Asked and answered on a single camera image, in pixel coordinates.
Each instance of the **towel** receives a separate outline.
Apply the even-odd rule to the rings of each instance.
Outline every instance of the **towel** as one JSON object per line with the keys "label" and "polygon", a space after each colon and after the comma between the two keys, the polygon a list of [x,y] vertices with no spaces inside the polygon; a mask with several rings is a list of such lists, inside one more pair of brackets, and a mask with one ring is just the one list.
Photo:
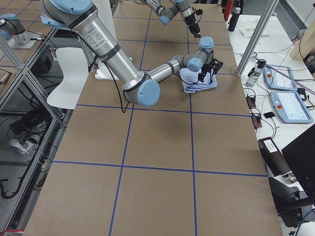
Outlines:
{"label": "towel", "polygon": [[[198,72],[192,72],[188,68],[183,68],[179,70],[179,74],[181,75],[181,78],[183,81],[185,81],[188,84],[192,84],[198,81],[198,74],[201,72],[199,70]],[[187,85],[183,82],[184,92],[185,93],[195,93],[195,91],[202,91],[205,89],[212,89],[218,86],[216,76],[212,76],[212,83],[210,83],[210,73],[207,73],[204,82],[199,81],[195,85]]]}

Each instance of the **white table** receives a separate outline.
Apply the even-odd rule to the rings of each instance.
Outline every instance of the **white table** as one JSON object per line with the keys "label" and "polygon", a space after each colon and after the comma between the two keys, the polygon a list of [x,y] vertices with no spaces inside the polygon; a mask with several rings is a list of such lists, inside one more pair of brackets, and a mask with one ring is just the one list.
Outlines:
{"label": "white table", "polygon": [[[240,20],[248,20],[248,19],[259,19],[260,16],[250,16],[250,15],[241,15],[239,18]],[[275,64],[280,65],[282,62],[283,66],[289,66],[292,70],[302,70],[305,69],[306,66],[302,61],[293,60],[290,57],[290,51],[293,49],[291,40],[285,33],[282,25],[280,24],[277,17],[272,16],[268,25],[265,29],[266,32],[269,33],[268,36],[261,37],[256,48],[255,52],[257,52],[257,57],[259,59],[265,59],[268,64]],[[244,38],[243,34],[239,31],[239,29],[235,28],[234,32],[229,32],[229,38],[231,40],[231,45],[233,47],[233,52],[235,56],[236,63],[239,64],[242,56],[242,54],[246,46],[250,40],[250,38]],[[247,64],[244,72],[242,73],[241,80],[242,84],[246,83],[247,80],[247,74],[252,69],[252,67],[255,65],[256,60],[251,59],[249,63]],[[313,79],[310,72],[305,69],[302,71],[293,71],[293,76],[295,79]],[[315,91],[315,82],[301,82],[303,85],[307,86],[309,89]],[[262,86],[263,88],[267,89],[266,84],[263,81],[263,77],[261,76],[258,79],[258,84]],[[256,95],[266,95],[266,91],[255,85],[252,88]],[[253,95],[252,91],[248,91],[248,89],[244,90],[244,93],[249,95]],[[315,96],[310,94],[310,100],[315,103]],[[266,113],[273,111],[272,105],[270,103],[270,100],[268,97],[259,96],[256,98],[256,105],[257,108],[261,111],[261,113]],[[315,118],[315,111],[310,111],[310,114],[313,118]],[[294,140],[296,137],[298,137],[301,133],[303,133],[307,128],[311,127],[312,124],[283,124],[278,117],[273,118],[275,121],[277,128],[277,134],[274,137],[274,142],[278,146],[278,148],[281,150],[284,148],[287,144],[289,144],[292,140]],[[270,119],[268,119],[268,122],[273,126],[273,123]],[[256,137],[257,140],[265,138],[265,137],[271,137],[272,136],[272,128],[262,121],[263,127],[257,130]],[[283,178],[277,177],[278,180],[283,182]],[[301,188],[299,184],[292,184],[290,187],[298,186]],[[296,231],[295,228],[287,228],[282,219],[280,219],[283,235],[287,236],[288,233],[291,231]],[[298,236],[314,236],[315,234],[315,222],[305,223],[301,227],[301,230],[299,231]]]}

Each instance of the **light blue control panel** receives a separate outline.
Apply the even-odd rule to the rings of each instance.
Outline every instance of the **light blue control panel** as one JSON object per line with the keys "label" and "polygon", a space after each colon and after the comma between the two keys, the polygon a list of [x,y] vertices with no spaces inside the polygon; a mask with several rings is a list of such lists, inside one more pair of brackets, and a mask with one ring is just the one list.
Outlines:
{"label": "light blue control panel", "polygon": [[[290,67],[278,65],[272,66],[293,79],[293,74]],[[293,81],[277,73],[275,70],[265,66],[263,69],[263,74],[268,88],[283,91],[297,91],[296,84]]]}
{"label": "light blue control panel", "polygon": [[283,123],[309,124],[314,122],[298,92],[271,91],[270,100]]}

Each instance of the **computer monitor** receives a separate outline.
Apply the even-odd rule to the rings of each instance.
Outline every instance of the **computer monitor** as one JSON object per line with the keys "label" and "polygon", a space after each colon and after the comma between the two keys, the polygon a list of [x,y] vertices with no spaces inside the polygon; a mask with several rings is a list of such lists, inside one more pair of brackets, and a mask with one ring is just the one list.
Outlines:
{"label": "computer monitor", "polygon": [[284,159],[309,197],[315,197],[315,125],[282,149]]}

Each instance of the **light blue cap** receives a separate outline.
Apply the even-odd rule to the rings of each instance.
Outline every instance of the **light blue cap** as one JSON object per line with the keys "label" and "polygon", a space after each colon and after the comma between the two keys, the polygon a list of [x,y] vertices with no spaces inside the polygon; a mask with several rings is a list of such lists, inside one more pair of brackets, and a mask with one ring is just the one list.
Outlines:
{"label": "light blue cap", "polygon": [[213,45],[213,39],[209,36],[202,37],[199,41],[200,48],[213,48]]}
{"label": "light blue cap", "polygon": [[167,17],[167,16],[160,16],[159,17],[159,20],[163,23],[163,25],[167,25],[169,22],[170,22],[170,20],[169,20],[169,18]]}
{"label": "light blue cap", "polygon": [[159,85],[155,80],[146,80],[138,90],[138,104],[145,107],[153,106],[159,99],[159,92]]}
{"label": "light blue cap", "polygon": [[86,12],[92,5],[92,0],[50,0],[50,2],[60,11],[73,15]]}
{"label": "light blue cap", "polygon": [[41,17],[41,22],[42,22],[44,25],[46,25],[46,26],[53,27],[53,28],[57,28],[57,29],[61,29],[61,30],[70,30],[70,29],[68,28],[68,26],[65,25],[65,24],[59,23],[59,22],[54,21],[54,20],[52,20],[52,19],[50,19],[50,18],[46,18],[46,17],[44,17],[44,16],[42,16],[42,15],[40,15],[40,17]]}
{"label": "light blue cap", "polygon": [[192,72],[197,72],[203,66],[202,59],[200,58],[191,58],[187,62],[187,68]]}
{"label": "light blue cap", "polygon": [[7,41],[7,40],[9,40],[11,38],[11,36],[7,32],[5,32],[3,30],[0,30],[0,35],[3,37],[3,39],[5,41]]}
{"label": "light blue cap", "polygon": [[13,13],[8,13],[8,14],[3,14],[0,16],[0,18],[4,18],[5,20],[18,20],[19,18],[13,14]]}

